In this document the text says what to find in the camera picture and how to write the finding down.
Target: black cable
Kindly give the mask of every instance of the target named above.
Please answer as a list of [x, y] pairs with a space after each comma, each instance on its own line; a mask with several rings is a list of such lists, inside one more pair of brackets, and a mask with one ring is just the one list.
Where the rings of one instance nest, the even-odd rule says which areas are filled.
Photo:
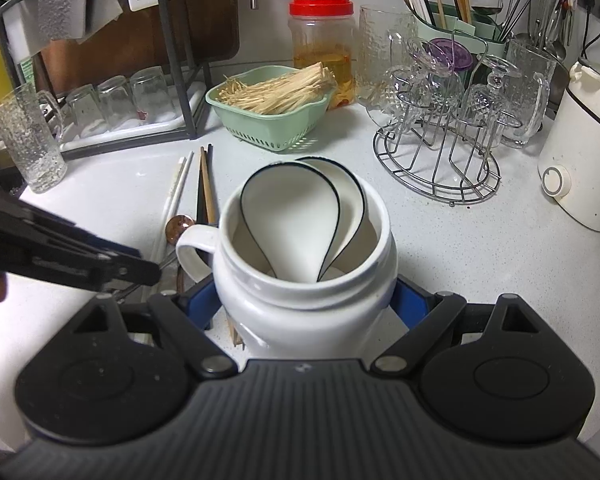
[[591, 17], [591, 9], [587, 7], [587, 21], [584, 26], [584, 38], [582, 38], [582, 52], [580, 56], [587, 59], [587, 36], [589, 35], [589, 18]]
[[588, 49], [588, 48], [589, 48], [591, 45], [593, 45], [593, 44], [594, 44], [594, 43], [595, 43], [597, 40], [599, 40], [599, 39], [600, 39], [600, 33], [599, 33], [599, 34], [598, 34], [598, 35], [597, 35], [595, 38], [593, 38], [593, 40], [589, 41], [589, 43], [587, 43], [587, 44], [584, 46], [584, 54], [585, 54], [585, 56], [587, 55], [587, 49]]

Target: white countertop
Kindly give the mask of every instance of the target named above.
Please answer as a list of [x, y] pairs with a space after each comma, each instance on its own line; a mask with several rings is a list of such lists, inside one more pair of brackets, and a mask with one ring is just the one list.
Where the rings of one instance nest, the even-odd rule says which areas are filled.
[[[302, 154], [334, 158], [384, 198], [398, 248], [398, 272], [432, 292], [452, 290], [473, 302], [493, 303], [503, 292], [522, 296], [592, 372], [596, 400], [582, 438], [600, 428], [600, 233], [578, 224], [541, 190], [536, 156], [546, 132], [524, 151], [499, 147], [502, 184], [482, 204], [449, 207], [401, 186], [372, 149], [374, 125], [358, 105], [327, 113]], [[211, 113], [199, 140], [183, 140], [69, 163], [66, 178], [43, 195], [23, 199], [75, 221], [97, 235], [136, 247], [148, 256], [180, 156], [214, 146], [212, 174], [220, 207], [253, 173], [299, 152], [267, 152], [231, 136]], [[180, 212], [195, 211], [184, 190]], [[22, 428], [13, 403], [18, 371], [91, 297], [91, 293], [9, 277], [0, 306], [0, 437], [17, 446]], [[403, 332], [388, 316], [376, 354]], [[243, 362], [248, 352], [230, 347], [221, 322], [210, 336]]]

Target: white mug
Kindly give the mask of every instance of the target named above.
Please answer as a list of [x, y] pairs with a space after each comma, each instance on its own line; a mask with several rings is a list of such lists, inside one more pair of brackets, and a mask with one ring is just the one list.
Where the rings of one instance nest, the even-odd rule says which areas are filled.
[[219, 227], [194, 225], [177, 243], [178, 260], [199, 281], [208, 267], [196, 249], [213, 253], [218, 296], [252, 355], [261, 358], [360, 357], [374, 322], [394, 291], [398, 261], [389, 214], [368, 183], [367, 214], [334, 261], [333, 279], [285, 282], [267, 274], [266, 258], [240, 214], [240, 186], [226, 202]]

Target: glass mug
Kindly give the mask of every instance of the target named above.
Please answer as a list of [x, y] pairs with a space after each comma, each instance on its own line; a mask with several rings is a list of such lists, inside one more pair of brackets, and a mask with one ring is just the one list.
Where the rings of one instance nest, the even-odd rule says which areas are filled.
[[521, 77], [507, 82], [504, 92], [510, 102], [509, 111], [522, 122], [522, 127], [504, 128], [502, 143], [511, 148], [522, 148], [540, 128], [557, 61], [536, 47], [519, 41], [509, 43], [507, 60], [519, 67], [522, 73]]
[[417, 36], [416, 18], [407, 9], [360, 7], [356, 97], [365, 107], [384, 86], [393, 68], [404, 63], [403, 44]]
[[34, 193], [44, 193], [66, 174], [60, 147], [40, 111], [47, 102], [64, 129], [58, 102], [46, 90], [36, 94], [31, 83], [10, 92], [0, 102], [0, 133], [14, 164]]

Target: appliance knob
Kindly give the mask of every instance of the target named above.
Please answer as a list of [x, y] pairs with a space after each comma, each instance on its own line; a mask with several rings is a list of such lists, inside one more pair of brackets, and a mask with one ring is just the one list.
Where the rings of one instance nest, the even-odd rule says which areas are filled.
[[571, 189], [571, 175], [564, 166], [549, 166], [542, 174], [542, 189], [554, 198], [565, 196]]

